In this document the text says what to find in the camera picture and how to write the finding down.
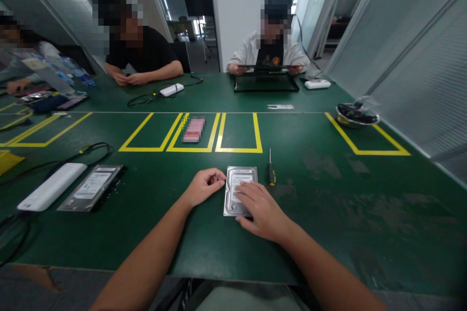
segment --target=black frame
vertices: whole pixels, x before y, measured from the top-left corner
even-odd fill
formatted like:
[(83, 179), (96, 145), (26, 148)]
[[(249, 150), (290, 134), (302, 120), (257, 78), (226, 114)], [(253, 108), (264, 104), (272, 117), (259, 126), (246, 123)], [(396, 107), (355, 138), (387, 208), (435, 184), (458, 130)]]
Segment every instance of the black frame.
[[(265, 79), (274, 79), (276, 76), (286, 76), (288, 78), (288, 82), (290, 85), (292, 85), (292, 88), (290, 89), (272, 89), (272, 90), (265, 90), (265, 89), (251, 89), (251, 90), (237, 90), (237, 82), (238, 78), (242, 77), (255, 77), (255, 78), (265, 78)], [(251, 73), (245, 73), (243, 75), (235, 76), (235, 86), (233, 87), (234, 92), (298, 92), (300, 91), (300, 88), (298, 87), (297, 83), (295, 82), (295, 79), (293, 76), (291, 76), (287, 72), (267, 72), (267, 73), (261, 73), (261, 72), (251, 72)]]

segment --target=green workbench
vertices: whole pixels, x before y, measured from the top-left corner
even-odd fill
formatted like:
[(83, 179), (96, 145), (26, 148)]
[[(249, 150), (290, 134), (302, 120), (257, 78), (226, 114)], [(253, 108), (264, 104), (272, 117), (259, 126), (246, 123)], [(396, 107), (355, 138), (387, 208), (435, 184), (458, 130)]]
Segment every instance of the green workbench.
[[(160, 83), (119, 87), (108, 76), (98, 76), (97, 87), (87, 90), (90, 98), (68, 116), (31, 116), (31, 125), (0, 133), (1, 149), (26, 157), (1, 180), (101, 141), (115, 148), (106, 164), (128, 167), (99, 211), (55, 210), (76, 182), (48, 210), (35, 214), (15, 263), (113, 271), (198, 170), (256, 166), (265, 184), (271, 148), (277, 174), (272, 196), (367, 286), (456, 294), (454, 286), (466, 271), (462, 187), (384, 124), (344, 130), (333, 123), (335, 106), (352, 101), (337, 85), (306, 90), (297, 79), (298, 93), (234, 93), (234, 81), (226, 74), (199, 76), (204, 83), (187, 87), (176, 98), (133, 108), (126, 106), (130, 99), (157, 90)], [(194, 79), (185, 75), (173, 82)], [(0, 97), (0, 127), (20, 117), (13, 101)], [(293, 109), (270, 109), (277, 104)], [(181, 125), (192, 116), (206, 119), (197, 145), (180, 141)], [(0, 188), (0, 219), (46, 172)], [(223, 204), (224, 188), (193, 210), (170, 275), (305, 283), (279, 246), (224, 217)]]

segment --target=water bottle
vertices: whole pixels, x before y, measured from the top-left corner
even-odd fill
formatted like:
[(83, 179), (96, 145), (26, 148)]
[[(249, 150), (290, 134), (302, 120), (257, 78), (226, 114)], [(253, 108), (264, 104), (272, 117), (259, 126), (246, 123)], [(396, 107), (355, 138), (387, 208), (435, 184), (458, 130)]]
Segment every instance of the water bottle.
[(96, 83), (84, 69), (82, 69), (72, 58), (60, 54), (62, 63), (65, 67), (71, 70), (72, 74), (77, 77), (86, 86), (95, 86)]
[(62, 58), (60, 56), (46, 56), (46, 61), (49, 62), (52, 66), (58, 68), (62, 72), (66, 74), (73, 74), (72, 70), (65, 66), (62, 62)]
[(52, 69), (56, 75), (58, 75), (62, 80), (68, 85), (74, 85), (74, 81), (67, 76), (66, 73), (62, 72), (59, 68), (55, 67), (52, 63), (48, 62), (43, 56), (37, 55), (37, 58), (40, 59), (47, 67)]

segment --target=floor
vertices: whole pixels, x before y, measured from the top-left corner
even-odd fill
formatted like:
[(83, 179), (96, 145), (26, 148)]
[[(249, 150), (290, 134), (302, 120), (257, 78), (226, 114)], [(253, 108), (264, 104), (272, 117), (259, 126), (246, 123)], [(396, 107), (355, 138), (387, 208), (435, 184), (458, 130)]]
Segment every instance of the floor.
[[(28, 281), (10, 266), (0, 270), (0, 310), (2, 311), (59, 311), (87, 310), (109, 280), (111, 273), (70, 269), (53, 269), (51, 275), (62, 289), (51, 292)], [(150, 310), (154, 310), (178, 278), (164, 281)], [(434, 295), (376, 292), (390, 310), (397, 311), (457, 311), (465, 310), (459, 300)]]
[(206, 61), (204, 60), (203, 41), (188, 42), (188, 57), (193, 73), (214, 73), (219, 72), (219, 58), (217, 48), (206, 48)]
[(324, 49), (323, 54), (320, 59), (315, 60), (315, 63), (321, 70), (325, 70), (329, 61), (331, 60), (332, 55), (334, 54), (335, 48), (332, 49)]

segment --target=hand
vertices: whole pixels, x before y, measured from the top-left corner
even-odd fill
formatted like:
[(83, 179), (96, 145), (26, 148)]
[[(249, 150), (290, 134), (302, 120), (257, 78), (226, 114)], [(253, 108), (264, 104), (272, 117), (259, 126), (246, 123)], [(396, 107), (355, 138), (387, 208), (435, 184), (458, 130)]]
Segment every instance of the hand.
[(241, 226), (261, 238), (282, 244), (291, 235), (293, 221), (281, 210), (268, 190), (257, 182), (241, 182), (235, 195), (253, 215), (253, 222), (237, 216)]
[(30, 83), (31, 80), (28, 78), (19, 79), (14, 82), (8, 82), (6, 84), (6, 91), (8, 91), (9, 94), (15, 94), (17, 92), (23, 91)]
[(144, 85), (150, 82), (144, 73), (135, 73), (127, 77), (126, 81), (132, 85)]
[(288, 72), (290, 75), (297, 75), (302, 72), (303, 66), (289, 66), (288, 67)]
[(216, 168), (198, 171), (185, 193), (180, 197), (190, 207), (195, 207), (208, 199), (225, 184), (226, 176)]
[(229, 64), (229, 73), (232, 74), (232, 75), (242, 75), (243, 73), (246, 73), (247, 71), (249, 71), (250, 68), (242, 68), (242, 67), (239, 67), (239, 65), (237, 63), (230, 63)]
[(115, 82), (120, 86), (128, 85), (126, 76), (123, 73), (111, 73), (110, 76), (115, 80)]

